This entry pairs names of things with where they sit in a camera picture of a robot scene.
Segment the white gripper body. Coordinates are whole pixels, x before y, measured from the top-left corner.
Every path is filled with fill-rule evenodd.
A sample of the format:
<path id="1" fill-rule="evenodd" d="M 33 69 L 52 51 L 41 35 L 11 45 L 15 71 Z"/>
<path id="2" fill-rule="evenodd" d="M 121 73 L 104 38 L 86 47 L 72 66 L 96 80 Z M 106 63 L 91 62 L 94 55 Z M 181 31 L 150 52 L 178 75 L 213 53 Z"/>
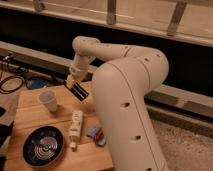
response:
<path id="1" fill-rule="evenodd" d="M 89 64 L 82 61 L 72 61 L 69 71 L 75 81 L 82 81 L 89 69 Z"/>

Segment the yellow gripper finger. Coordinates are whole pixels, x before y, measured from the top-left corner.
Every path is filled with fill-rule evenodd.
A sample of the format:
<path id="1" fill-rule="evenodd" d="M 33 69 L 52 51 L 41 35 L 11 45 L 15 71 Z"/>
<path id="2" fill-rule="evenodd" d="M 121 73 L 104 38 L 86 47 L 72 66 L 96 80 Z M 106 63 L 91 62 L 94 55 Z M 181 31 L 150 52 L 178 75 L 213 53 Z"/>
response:
<path id="1" fill-rule="evenodd" d="M 76 80 L 73 78 L 73 76 L 71 74 L 69 74 L 67 76 L 67 79 L 66 79 L 66 82 L 65 82 L 65 85 L 71 89 L 76 83 Z"/>

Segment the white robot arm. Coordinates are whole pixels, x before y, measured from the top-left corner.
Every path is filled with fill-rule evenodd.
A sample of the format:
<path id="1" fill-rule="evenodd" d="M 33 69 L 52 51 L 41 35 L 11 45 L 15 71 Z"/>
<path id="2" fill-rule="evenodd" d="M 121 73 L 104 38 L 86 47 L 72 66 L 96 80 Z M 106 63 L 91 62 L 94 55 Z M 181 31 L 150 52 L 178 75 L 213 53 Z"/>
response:
<path id="1" fill-rule="evenodd" d="M 81 82 L 90 63 L 104 63 L 95 71 L 91 92 L 116 171 L 169 171 L 151 123 L 144 96 L 166 79 L 169 64 L 158 49 L 102 43 L 78 36 L 69 68 Z"/>

